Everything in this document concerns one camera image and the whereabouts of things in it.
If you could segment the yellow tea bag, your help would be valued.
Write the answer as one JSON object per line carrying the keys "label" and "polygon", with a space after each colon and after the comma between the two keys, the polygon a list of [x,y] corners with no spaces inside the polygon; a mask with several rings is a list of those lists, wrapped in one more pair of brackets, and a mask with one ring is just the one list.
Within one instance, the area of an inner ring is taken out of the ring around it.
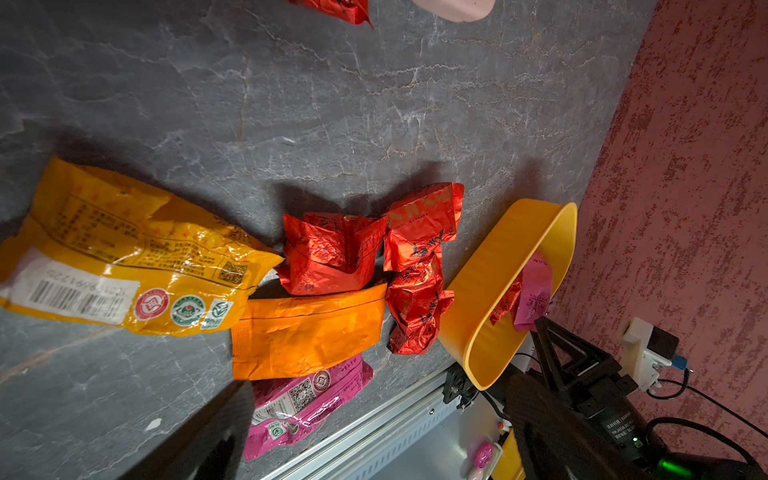
{"label": "yellow tea bag", "polygon": [[149,336],[230,329],[281,262],[238,226],[125,175],[53,158],[1,246],[1,305]]}

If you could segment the magenta tea bag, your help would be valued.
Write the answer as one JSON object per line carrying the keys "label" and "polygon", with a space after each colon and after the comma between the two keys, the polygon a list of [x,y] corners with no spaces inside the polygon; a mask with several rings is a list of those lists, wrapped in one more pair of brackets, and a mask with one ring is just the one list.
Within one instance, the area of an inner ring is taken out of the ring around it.
{"label": "magenta tea bag", "polygon": [[519,332],[535,331],[535,321],[545,316],[552,294],[552,268],[539,253],[535,253],[523,268],[521,293],[514,327]]}
{"label": "magenta tea bag", "polygon": [[372,367],[356,355],[308,376],[253,382],[255,409],[243,458],[252,461],[277,447],[302,442],[373,376]]}

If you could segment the yellow plastic storage box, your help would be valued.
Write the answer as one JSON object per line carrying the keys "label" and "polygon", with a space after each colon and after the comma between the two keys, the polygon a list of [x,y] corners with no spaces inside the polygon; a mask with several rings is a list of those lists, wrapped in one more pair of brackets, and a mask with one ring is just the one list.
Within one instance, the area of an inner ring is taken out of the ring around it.
{"label": "yellow plastic storage box", "polygon": [[576,245],[578,206],[521,199],[512,204],[460,269],[448,289],[454,301],[442,315],[439,341],[483,391],[502,375],[526,334],[490,315],[530,258],[541,254],[556,291]]}

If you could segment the red tea bag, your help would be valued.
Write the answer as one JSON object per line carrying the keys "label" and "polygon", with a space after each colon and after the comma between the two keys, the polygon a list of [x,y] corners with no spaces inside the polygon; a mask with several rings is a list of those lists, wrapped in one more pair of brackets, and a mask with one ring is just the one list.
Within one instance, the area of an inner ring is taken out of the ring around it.
{"label": "red tea bag", "polygon": [[436,257],[395,274],[385,300],[395,320],[389,349],[395,355],[421,355],[437,340],[441,317],[454,302],[444,288],[442,262]]}
{"label": "red tea bag", "polygon": [[384,270],[401,272],[457,237],[464,185],[442,182],[412,191],[385,212]]}
{"label": "red tea bag", "polygon": [[293,296],[314,296],[361,290],[371,281],[387,220],[310,212],[285,214],[283,226],[280,284]]}
{"label": "red tea bag", "polygon": [[353,25],[371,26],[368,0],[289,0],[290,3],[310,8]]}

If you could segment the red tea bag top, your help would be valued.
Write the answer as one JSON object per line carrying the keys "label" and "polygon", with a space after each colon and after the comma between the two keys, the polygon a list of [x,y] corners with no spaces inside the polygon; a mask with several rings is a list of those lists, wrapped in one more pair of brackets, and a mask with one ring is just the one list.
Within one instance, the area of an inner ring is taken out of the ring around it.
{"label": "red tea bag top", "polygon": [[371,26],[368,0],[289,0],[290,3],[310,8],[353,25]]}

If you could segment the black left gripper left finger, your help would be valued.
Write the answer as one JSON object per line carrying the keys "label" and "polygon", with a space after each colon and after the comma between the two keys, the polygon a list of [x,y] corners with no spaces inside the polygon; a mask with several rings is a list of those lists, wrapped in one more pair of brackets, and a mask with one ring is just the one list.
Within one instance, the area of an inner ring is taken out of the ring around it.
{"label": "black left gripper left finger", "polygon": [[233,381],[124,479],[234,479],[255,410],[253,388]]}

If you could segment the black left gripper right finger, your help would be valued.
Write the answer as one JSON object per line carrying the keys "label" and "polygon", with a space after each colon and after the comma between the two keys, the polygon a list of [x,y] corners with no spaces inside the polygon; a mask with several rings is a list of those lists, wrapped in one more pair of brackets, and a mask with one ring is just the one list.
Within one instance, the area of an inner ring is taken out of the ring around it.
{"label": "black left gripper right finger", "polygon": [[636,467],[526,374],[510,378],[505,411],[528,479],[634,479]]}

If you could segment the orange tea bag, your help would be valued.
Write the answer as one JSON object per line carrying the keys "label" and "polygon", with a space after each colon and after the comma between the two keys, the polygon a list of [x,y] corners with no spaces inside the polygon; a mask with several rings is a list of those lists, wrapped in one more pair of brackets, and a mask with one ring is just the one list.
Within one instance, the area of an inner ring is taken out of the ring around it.
{"label": "orange tea bag", "polygon": [[353,292],[248,301],[231,329],[233,378],[304,377],[375,346],[386,290],[379,282]]}

